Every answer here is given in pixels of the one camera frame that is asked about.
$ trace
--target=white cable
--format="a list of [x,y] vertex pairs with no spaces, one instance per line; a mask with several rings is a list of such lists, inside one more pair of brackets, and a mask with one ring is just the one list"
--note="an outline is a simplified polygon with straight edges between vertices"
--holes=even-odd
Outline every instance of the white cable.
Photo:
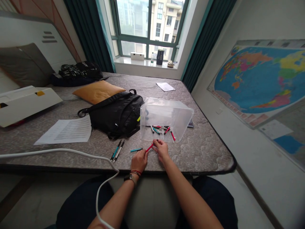
[[105,160],[107,161],[110,166],[113,168],[113,170],[115,170],[117,173],[110,177],[109,179],[105,180],[100,187],[98,188],[98,192],[96,194],[96,202],[95,202],[95,210],[96,210],[96,216],[99,219],[99,221],[104,224],[105,226],[107,226],[110,229],[114,229],[112,226],[110,226],[108,223],[106,223],[104,220],[102,220],[102,218],[99,215],[99,211],[98,211],[98,194],[99,191],[101,189],[101,187],[108,181],[110,181],[111,179],[115,178],[118,174],[119,174],[119,170],[117,168],[114,167],[114,165],[112,164],[112,162],[105,157],[100,157],[100,156],[94,156],[91,154],[87,154],[81,151],[77,151],[77,150],[73,150],[73,149],[46,149],[46,150],[41,150],[41,151],[34,151],[34,152],[26,152],[26,153],[16,153],[16,154],[4,154],[4,155],[0,155],[0,159],[9,159],[9,158],[16,158],[16,157],[25,157],[25,156],[34,156],[34,155],[38,155],[38,154],[44,154],[44,153],[54,153],[54,152],[69,152],[69,153],[75,153],[75,154],[79,154],[82,156],[86,156],[86,157],[91,157],[91,158],[95,158],[95,159],[101,159],[101,160]]

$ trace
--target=pillow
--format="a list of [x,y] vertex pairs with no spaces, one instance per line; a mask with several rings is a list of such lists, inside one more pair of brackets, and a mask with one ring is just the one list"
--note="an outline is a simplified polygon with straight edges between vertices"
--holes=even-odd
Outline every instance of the pillow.
[[0,48],[0,67],[20,87],[44,87],[54,73],[36,44]]
[[104,80],[95,82],[92,84],[88,84],[75,92],[73,92],[73,95],[77,95],[78,97],[81,97],[83,100],[86,100],[89,103],[97,104],[105,99],[108,99],[109,97],[123,92],[125,89],[121,87],[114,86]]

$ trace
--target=clear plastic box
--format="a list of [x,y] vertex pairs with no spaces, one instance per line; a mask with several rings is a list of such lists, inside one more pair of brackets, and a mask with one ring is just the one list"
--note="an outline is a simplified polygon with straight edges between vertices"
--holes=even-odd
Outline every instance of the clear plastic box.
[[175,142],[180,142],[193,114],[194,110],[180,101],[147,98],[145,104],[141,106],[141,140],[152,141],[154,138],[160,138],[165,142],[171,142],[172,137],[169,131],[165,135],[163,129],[160,131],[157,129],[160,135],[152,132],[150,125],[159,125],[170,126],[176,138]]

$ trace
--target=window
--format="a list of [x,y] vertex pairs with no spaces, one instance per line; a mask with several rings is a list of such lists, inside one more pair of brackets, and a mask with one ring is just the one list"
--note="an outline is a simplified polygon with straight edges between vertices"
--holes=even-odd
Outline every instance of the window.
[[157,23],[156,37],[159,37],[159,36],[160,36],[160,30],[161,30],[161,23]]
[[[177,43],[181,33],[179,27],[182,27],[186,15],[185,11],[190,0],[167,0],[163,2],[109,0],[106,2],[109,2],[106,11],[109,26],[113,28],[111,45],[113,45],[115,56],[130,57],[131,52],[140,52],[144,54],[145,59],[149,59],[152,52],[156,53],[158,49],[161,49],[166,52],[164,53],[164,60],[174,60],[174,57],[177,56]],[[172,11],[172,9],[166,7],[167,3],[175,4],[175,7],[172,7],[174,12],[180,8],[176,30],[174,30],[176,13],[171,13],[171,16],[167,15],[164,17],[165,20],[163,19],[163,16],[166,15],[163,10]]]
[[172,25],[172,19],[173,19],[172,16],[168,16],[166,25]]
[[162,19],[162,14],[163,14],[163,3],[159,3],[157,19]]
[[165,34],[164,41],[168,41],[169,34]]
[[175,21],[174,30],[176,30],[176,29],[178,28],[178,24],[179,24],[179,21],[178,21],[178,20],[176,20],[176,21]]

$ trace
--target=dark pants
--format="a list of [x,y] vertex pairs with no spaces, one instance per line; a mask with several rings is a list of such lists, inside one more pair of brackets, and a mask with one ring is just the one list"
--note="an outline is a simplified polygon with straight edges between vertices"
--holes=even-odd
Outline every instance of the dark pants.
[[[106,180],[106,176],[90,179],[80,185],[64,202],[57,214],[57,229],[86,229],[96,217],[95,199],[98,187]],[[206,201],[216,217],[226,228],[237,228],[237,215],[234,199],[229,191],[218,181],[210,177],[197,177],[193,187]],[[113,196],[109,183],[102,186],[99,192],[98,210],[100,211]],[[128,228],[123,220],[121,229]],[[181,211],[176,228],[190,228]]]

